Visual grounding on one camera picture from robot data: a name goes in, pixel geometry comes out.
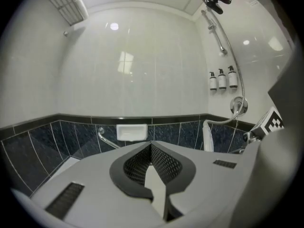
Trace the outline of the chrome shower head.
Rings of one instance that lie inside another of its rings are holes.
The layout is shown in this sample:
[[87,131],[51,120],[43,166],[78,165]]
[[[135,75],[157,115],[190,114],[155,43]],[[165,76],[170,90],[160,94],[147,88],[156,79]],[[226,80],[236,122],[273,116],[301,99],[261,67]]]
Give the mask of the chrome shower head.
[[212,120],[205,120],[203,122],[203,139],[204,139],[204,150],[207,152],[214,152],[214,143],[212,138],[212,132],[209,124],[215,124],[215,125],[223,125],[228,124],[230,122],[229,120],[226,121],[212,121]]

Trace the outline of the chrome shower slide rail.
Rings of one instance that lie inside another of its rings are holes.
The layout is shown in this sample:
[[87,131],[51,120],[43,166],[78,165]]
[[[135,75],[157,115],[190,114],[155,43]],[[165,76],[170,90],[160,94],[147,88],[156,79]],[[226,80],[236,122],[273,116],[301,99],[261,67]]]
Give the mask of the chrome shower slide rail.
[[[206,12],[205,10],[201,10],[201,14],[202,14],[202,16],[205,18],[205,20],[206,20],[208,26],[209,26],[211,23],[215,24],[211,19],[208,18],[207,12]],[[221,56],[225,56],[228,52],[227,52],[227,50],[223,47],[223,45],[222,45],[222,43],[221,43],[221,41],[220,41],[220,38],[219,38],[217,32],[216,32],[216,31],[215,31],[215,32],[209,31],[209,33],[211,33],[211,34],[214,35],[214,37],[215,37],[215,39],[216,39],[216,41],[217,41],[217,44],[218,44],[218,46],[219,46],[220,55],[221,55]]]

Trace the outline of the chrome mixer valve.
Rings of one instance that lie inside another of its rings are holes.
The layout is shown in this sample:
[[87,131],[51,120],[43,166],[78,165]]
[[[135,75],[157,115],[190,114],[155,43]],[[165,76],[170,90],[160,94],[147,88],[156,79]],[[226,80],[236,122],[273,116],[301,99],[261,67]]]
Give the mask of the chrome mixer valve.
[[243,100],[243,97],[237,96],[230,102],[230,110],[233,115],[238,114],[239,116],[244,115],[248,110],[247,99]]

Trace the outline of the white soap dish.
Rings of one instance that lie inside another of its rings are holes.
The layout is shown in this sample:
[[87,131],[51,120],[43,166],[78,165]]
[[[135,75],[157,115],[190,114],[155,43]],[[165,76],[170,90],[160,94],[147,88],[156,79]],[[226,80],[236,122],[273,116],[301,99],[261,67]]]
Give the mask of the white soap dish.
[[147,124],[118,124],[116,126],[117,140],[125,142],[144,141],[147,139]]

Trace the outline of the white bathtub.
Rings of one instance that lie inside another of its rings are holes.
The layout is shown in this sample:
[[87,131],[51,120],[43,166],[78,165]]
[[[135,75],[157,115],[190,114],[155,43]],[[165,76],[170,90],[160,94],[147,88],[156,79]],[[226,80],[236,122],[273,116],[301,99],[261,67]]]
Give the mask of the white bathtub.
[[67,169],[69,169],[70,167],[72,167],[74,164],[76,164],[79,161],[80,161],[79,159],[76,159],[74,157],[67,158],[64,161],[64,163],[54,172],[54,174],[51,176],[51,178],[49,180],[60,175],[61,173],[63,173],[64,171],[66,171]]

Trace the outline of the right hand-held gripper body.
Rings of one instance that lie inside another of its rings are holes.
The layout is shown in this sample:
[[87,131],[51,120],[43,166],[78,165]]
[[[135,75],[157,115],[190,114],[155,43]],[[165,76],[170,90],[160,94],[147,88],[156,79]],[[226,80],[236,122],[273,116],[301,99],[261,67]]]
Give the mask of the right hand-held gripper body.
[[281,129],[284,129],[281,115],[275,107],[271,107],[249,132],[243,134],[243,146],[248,146],[255,141],[261,141],[270,133]]

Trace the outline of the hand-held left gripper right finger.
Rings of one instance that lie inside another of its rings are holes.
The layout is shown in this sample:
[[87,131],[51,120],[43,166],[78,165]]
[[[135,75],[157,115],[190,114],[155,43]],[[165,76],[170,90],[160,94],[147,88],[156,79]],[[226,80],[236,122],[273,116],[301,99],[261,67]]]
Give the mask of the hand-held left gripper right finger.
[[166,183],[165,221],[153,228],[232,228],[244,189],[245,154],[206,152],[166,142],[151,146],[178,162]]

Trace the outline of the chrome grab bar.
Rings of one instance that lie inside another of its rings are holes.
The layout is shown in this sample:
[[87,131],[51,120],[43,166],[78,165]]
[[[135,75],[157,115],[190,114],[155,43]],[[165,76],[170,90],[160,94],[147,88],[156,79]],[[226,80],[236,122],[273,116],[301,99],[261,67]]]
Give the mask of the chrome grab bar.
[[104,143],[110,145],[110,146],[113,147],[114,149],[119,149],[119,148],[121,148],[120,146],[118,146],[118,145],[115,144],[114,142],[112,142],[112,141],[106,139],[106,138],[104,137],[104,133],[105,133],[105,131],[104,131],[104,129],[103,129],[102,127],[98,128],[98,130],[97,130],[97,136],[98,136],[98,138],[99,138],[101,141],[103,141]]

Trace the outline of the folded white towels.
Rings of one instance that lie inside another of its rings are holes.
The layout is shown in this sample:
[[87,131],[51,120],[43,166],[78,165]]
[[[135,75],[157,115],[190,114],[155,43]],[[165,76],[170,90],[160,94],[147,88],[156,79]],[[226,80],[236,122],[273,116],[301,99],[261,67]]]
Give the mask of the folded white towels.
[[86,9],[86,7],[85,7],[83,1],[82,1],[82,0],[72,0],[72,1],[76,4],[76,7],[79,9],[80,14],[81,14],[82,17],[83,17],[83,20],[88,19],[89,14],[88,14],[88,12],[87,12],[87,9]]

